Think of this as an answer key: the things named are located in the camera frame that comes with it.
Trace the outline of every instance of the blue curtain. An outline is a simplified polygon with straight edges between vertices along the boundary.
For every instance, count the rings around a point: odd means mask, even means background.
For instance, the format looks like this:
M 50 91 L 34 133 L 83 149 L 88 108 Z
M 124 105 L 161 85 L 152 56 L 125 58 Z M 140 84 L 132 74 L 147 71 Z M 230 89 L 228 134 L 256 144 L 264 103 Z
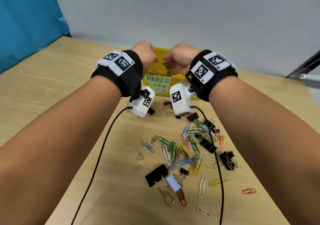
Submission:
M 70 35 L 57 0 L 0 0 L 0 73 Z

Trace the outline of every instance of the forearm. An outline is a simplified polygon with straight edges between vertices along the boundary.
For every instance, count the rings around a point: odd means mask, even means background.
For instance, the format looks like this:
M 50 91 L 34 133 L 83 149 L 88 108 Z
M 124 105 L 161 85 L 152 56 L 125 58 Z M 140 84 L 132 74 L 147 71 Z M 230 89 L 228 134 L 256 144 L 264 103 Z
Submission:
M 2 146 L 0 224 L 46 222 L 120 99 L 113 82 L 94 77 Z
M 320 224 L 320 135 L 236 77 L 209 100 L 232 142 L 291 224 Z

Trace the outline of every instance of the table surface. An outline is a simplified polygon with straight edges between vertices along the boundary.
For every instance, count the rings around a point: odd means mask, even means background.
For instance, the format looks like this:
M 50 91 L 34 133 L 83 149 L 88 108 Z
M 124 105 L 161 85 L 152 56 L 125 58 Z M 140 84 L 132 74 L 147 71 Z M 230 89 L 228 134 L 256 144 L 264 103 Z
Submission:
M 116 49 L 122 48 L 62 37 L 1 74 L 0 146 L 36 116 L 84 84 L 90 78 L 96 61 Z M 320 131 L 319 111 L 302 82 L 245 71 L 239 71 L 239 77 Z M 120 101 L 111 120 L 126 106 L 127 101 L 125 98 Z M 163 97 L 156 96 L 154 101 L 162 102 Z M 208 103 L 196 100 L 193 103 L 208 118 L 216 117 Z M 208 186 L 210 181 L 218 179 L 218 171 L 214 168 L 214 155 L 201 146 L 199 149 L 205 155 L 201 169 L 201 174 L 206 174 L 204 196 L 198 197 L 200 176 L 188 176 L 182 182 L 186 207 L 180 204 L 175 193 L 174 204 L 166 206 L 158 189 L 147 185 L 144 176 L 164 162 L 157 149 L 154 154 L 146 148 L 142 149 L 146 166 L 136 172 L 131 171 L 139 163 L 136 160 L 137 152 L 129 151 L 129 147 L 139 145 L 140 137 L 149 141 L 158 135 L 180 142 L 179 134 L 187 124 L 187 119 L 168 116 L 167 110 L 161 107 L 155 110 L 154 115 L 145 118 L 124 112 L 115 122 L 75 224 L 218 224 L 221 188 Z M 110 122 L 47 225 L 69 225 L 72 221 L 88 186 Z M 226 135 L 226 150 L 233 151 L 242 166 L 233 171 L 221 169 L 222 176 L 228 180 L 224 184 L 223 224 L 288 224 L 228 138 L 219 120 L 216 125 Z M 257 193 L 244 195 L 242 190 L 247 188 L 254 188 Z M 198 213 L 198 206 L 208 211 L 210 217 Z

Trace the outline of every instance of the yellow container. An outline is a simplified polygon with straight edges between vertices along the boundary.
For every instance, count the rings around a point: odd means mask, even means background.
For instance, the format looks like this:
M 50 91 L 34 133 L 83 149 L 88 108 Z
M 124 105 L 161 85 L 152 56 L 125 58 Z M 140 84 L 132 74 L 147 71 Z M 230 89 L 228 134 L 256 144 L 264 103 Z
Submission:
M 170 97 L 169 89 L 171 86 L 182 83 L 185 86 L 189 86 L 190 83 L 181 74 L 171 75 L 171 70 L 167 70 L 162 64 L 162 57 L 168 52 L 169 49 L 155 48 L 156 55 L 159 58 L 159 62 L 152 64 L 149 67 L 149 72 L 145 73 L 143 77 L 143 85 L 149 86 L 155 91 L 158 96 Z

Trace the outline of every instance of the black cable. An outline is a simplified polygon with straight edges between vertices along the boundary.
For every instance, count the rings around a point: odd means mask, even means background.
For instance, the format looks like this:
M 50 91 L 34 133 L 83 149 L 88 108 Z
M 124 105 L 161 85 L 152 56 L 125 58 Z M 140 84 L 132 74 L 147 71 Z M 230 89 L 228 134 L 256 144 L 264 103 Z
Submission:
M 200 108 L 198 108 L 197 106 L 190 106 L 190 108 L 198 109 L 202 113 L 203 117 L 205 118 L 205 121 L 207 121 L 205 114 L 202 112 L 202 110 Z M 213 145 L 213 139 L 212 139 L 212 134 L 211 134 L 210 128 L 209 128 L 209 135 L 210 135 L 211 143 Z M 222 224 L 222 215 L 223 215 L 223 205 L 224 205 L 224 189 L 223 189 L 222 175 L 221 175 L 221 170 L 220 170 L 220 166 L 219 166 L 218 156 L 217 156 L 217 153 L 215 150 L 214 150 L 214 156 L 216 157 L 216 162 L 217 162 L 219 177 L 220 177 L 220 183 L 221 183 L 222 200 L 221 200 L 221 213 L 220 213 L 220 223 L 219 223 L 221 225 Z
M 99 161 L 100 161 L 100 158 L 101 158 L 101 155 L 102 155 L 102 151 L 103 151 L 104 145 L 106 144 L 106 139 L 107 139 L 107 137 L 108 137 L 108 135 L 109 135 L 109 132 L 110 132 L 110 130 L 111 130 L 111 128 L 112 128 L 115 120 L 119 117 L 119 115 L 120 115 L 123 111 L 125 111 L 125 110 L 127 110 L 127 109 L 132 109 L 132 107 L 126 107 L 125 109 L 121 110 L 120 113 L 118 113 L 118 115 L 114 118 L 113 122 L 111 123 L 111 125 L 110 125 L 110 127 L 109 127 L 109 130 L 108 130 L 108 132 L 107 132 L 107 134 L 106 134 L 106 138 L 104 138 L 104 141 L 103 141 L 103 144 L 102 144 L 102 147 L 101 147 L 101 151 L 100 151 L 100 154 L 99 154 L 99 157 L 98 157 L 98 160 L 97 160 L 97 164 L 96 164 L 96 166 L 95 166 L 95 168 L 94 168 L 94 173 L 92 174 L 92 177 L 91 177 L 91 180 L 90 180 L 90 182 L 89 182 L 88 188 L 87 188 L 87 190 L 85 191 L 85 194 L 84 194 L 83 197 L 82 197 L 82 200 L 81 200 L 81 202 L 80 202 L 80 204 L 79 204 L 79 206 L 78 206 L 78 209 L 77 209 L 77 211 L 76 211 L 75 216 L 73 217 L 73 220 L 72 220 L 72 222 L 71 222 L 71 225 L 73 225 L 73 223 L 74 223 L 74 221 L 75 221 L 75 218 L 77 217 L 78 212 L 79 212 L 79 210 L 80 210 L 80 207 L 81 207 L 81 205 L 82 205 L 82 203 L 83 203 L 83 200 L 85 199 L 85 196 L 87 195 L 88 190 L 90 189 L 90 186 L 91 186 L 91 183 L 92 183 L 92 181 L 93 181 L 94 175 L 95 175 L 95 173 L 96 173 L 96 171 L 97 171 L 97 168 L 98 168 L 98 165 L 99 165 Z

